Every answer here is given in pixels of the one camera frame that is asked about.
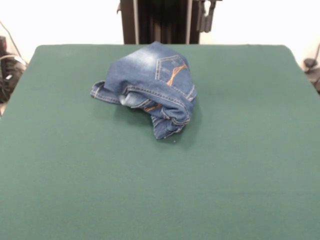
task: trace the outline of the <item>white wall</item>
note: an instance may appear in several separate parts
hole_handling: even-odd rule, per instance
[[[119,0],[6,0],[0,19],[29,61],[43,44],[123,44]],[[302,66],[320,41],[316,0],[223,0],[201,44],[288,46]]]
[[[201,44],[286,45],[300,66],[320,42],[317,0],[223,0]]]
[[[121,13],[117,15],[119,2],[5,0],[1,4],[8,11],[1,11],[0,19],[29,61],[39,45],[123,44]],[[1,27],[0,34],[5,34]]]

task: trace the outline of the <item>blue denim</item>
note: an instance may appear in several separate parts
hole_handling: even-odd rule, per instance
[[[149,113],[154,135],[162,139],[189,123],[197,92],[187,59],[154,42],[112,63],[106,80],[94,84],[90,94]]]

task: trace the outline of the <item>back pocket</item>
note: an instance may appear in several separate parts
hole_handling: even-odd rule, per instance
[[[189,67],[179,55],[158,59],[155,79],[174,88],[187,99],[193,95],[195,87]]]

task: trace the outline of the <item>black cable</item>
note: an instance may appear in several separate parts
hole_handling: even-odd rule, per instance
[[[319,56],[319,51],[320,51],[320,43],[318,45],[318,49],[316,50],[316,55],[314,57],[315,60],[317,60],[318,56]]]
[[[12,36],[11,36],[11,33],[10,33],[9,30],[5,27],[5,25],[1,22],[1,20],[0,20],[0,25],[1,25],[1,26],[4,28],[4,30],[8,33],[9,38],[10,38],[13,46],[15,47],[16,52],[18,53],[18,55],[19,55],[20,58],[21,58],[21,54],[20,54],[20,52],[19,52],[19,49],[17,48],[17,45],[16,45],[14,39],[13,39]]]

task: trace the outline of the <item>green table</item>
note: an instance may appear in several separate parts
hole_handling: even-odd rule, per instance
[[[90,97],[137,45],[40,46],[0,121],[1,240],[319,240],[320,98],[284,46],[171,46],[184,131]]]

